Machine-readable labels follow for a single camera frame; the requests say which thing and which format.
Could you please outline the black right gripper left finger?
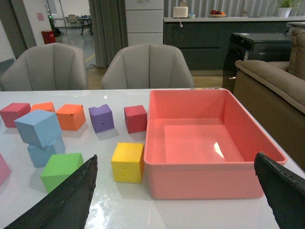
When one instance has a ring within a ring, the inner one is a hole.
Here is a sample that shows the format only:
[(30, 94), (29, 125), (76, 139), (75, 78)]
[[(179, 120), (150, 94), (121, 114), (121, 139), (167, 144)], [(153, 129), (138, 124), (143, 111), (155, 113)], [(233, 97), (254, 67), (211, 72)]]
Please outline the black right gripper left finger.
[(96, 187), (97, 156), (59, 184), (7, 229), (83, 229)]

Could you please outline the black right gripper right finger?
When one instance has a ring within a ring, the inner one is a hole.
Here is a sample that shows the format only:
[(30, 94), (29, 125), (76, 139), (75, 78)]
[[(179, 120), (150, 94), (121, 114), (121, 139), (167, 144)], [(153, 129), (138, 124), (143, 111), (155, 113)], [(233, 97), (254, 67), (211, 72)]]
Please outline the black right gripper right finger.
[(255, 174), (281, 229), (305, 227), (305, 179), (260, 152)]

